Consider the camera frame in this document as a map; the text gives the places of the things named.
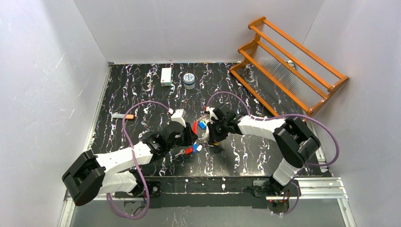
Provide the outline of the key with blue tag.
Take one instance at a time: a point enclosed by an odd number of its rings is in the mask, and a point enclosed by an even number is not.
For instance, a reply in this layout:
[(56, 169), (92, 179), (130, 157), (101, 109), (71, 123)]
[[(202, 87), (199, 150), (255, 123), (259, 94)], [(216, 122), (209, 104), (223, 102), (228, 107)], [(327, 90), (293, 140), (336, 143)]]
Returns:
[(202, 150), (202, 145), (194, 143), (192, 146), (192, 153), (197, 154)]

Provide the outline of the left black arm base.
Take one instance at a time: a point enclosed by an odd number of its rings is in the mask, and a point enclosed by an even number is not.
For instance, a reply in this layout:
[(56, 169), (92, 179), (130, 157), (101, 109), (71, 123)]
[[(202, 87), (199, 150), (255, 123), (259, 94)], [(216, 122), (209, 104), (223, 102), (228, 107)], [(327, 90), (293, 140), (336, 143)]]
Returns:
[[(160, 181), (146, 181), (148, 186), (150, 198), (158, 198), (161, 194), (161, 182)], [(144, 198), (146, 195), (145, 186), (142, 182), (139, 182), (130, 192), (115, 192), (114, 197), (116, 198)]]

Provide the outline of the metal keyring with red handle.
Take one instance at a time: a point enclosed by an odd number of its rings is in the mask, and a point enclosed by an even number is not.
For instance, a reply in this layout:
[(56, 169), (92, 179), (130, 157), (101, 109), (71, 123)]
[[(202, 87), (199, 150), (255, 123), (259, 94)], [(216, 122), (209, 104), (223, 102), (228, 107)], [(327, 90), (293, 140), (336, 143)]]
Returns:
[(213, 142), (209, 144), (209, 129), (207, 123), (210, 122), (208, 114), (203, 114), (197, 120), (195, 120), (192, 130), (198, 135), (197, 144), (204, 147), (215, 147), (219, 145), (219, 142)]

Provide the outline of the aluminium rail frame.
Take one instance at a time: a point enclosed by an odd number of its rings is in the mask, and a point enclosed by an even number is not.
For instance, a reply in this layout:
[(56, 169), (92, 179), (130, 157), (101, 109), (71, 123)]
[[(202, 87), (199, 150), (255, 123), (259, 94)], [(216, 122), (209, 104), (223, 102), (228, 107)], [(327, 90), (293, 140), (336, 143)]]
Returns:
[(66, 197), (61, 227), (353, 227), (340, 178), (298, 177), (290, 195), (248, 192), (262, 177), (149, 177), (154, 184), (145, 217), (119, 217), (104, 195), (75, 206)]

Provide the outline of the white orange marker tube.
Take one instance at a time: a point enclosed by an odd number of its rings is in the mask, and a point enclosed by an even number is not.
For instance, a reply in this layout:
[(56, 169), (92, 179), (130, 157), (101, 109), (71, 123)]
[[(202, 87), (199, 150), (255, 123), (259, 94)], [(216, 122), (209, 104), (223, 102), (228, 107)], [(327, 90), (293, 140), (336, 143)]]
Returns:
[(125, 118), (125, 119), (128, 119), (128, 120), (133, 120), (134, 119), (134, 115), (132, 115), (132, 114), (125, 115), (125, 114), (122, 114), (122, 113), (113, 113), (112, 114), (112, 118), (115, 118), (115, 119), (123, 119), (123, 118)]

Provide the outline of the orange wooden shoe rack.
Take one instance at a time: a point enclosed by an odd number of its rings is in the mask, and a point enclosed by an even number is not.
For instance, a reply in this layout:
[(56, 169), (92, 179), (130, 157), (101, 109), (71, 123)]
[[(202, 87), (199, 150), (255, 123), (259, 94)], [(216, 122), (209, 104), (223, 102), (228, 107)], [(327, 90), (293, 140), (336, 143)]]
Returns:
[(274, 116), (314, 116), (348, 81), (266, 17), (249, 23), (254, 37), (238, 48), (230, 73)]

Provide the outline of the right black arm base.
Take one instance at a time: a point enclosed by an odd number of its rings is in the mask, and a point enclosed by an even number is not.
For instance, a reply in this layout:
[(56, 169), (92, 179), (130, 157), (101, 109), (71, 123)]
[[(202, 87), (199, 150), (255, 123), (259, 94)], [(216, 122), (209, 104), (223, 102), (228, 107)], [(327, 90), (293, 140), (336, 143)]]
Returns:
[(244, 192), (257, 198), (273, 197), (267, 199), (267, 207), (273, 214), (284, 214), (289, 211), (291, 191), (276, 181), (255, 180), (251, 186), (244, 189)]

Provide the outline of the white small box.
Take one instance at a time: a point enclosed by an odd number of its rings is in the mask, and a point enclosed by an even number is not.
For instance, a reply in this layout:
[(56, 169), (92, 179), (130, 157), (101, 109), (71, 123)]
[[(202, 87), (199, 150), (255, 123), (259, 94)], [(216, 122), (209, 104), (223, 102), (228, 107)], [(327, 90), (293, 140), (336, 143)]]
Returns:
[(163, 87), (172, 85), (172, 68), (163, 68), (161, 70), (160, 83)]

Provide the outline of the key with red tag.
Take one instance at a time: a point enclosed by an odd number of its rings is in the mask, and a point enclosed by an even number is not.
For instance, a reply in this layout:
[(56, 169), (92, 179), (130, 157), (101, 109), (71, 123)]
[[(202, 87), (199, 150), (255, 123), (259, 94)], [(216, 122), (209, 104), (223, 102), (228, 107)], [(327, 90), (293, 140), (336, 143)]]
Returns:
[(178, 157), (180, 155), (187, 155), (187, 154), (192, 153), (193, 151), (194, 151), (193, 147), (186, 148), (186, 149), (181, 149), (177, 154), (175, 154), (174, 157)]

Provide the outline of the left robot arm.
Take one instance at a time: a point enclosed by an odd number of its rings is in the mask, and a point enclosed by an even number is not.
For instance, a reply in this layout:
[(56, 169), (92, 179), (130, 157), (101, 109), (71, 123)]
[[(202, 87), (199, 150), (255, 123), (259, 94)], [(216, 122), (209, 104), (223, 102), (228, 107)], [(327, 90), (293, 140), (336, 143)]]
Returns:
[(133, 147), (104, 154), (83, 152), (61, 179), (76, 206), (83, 206), (100, 194), (136, 193), (144, 189), (144, 183), (131, 168), (157, 161), (176, 147), (191, 147), (197, 139), (188, 122), (170, 122)]

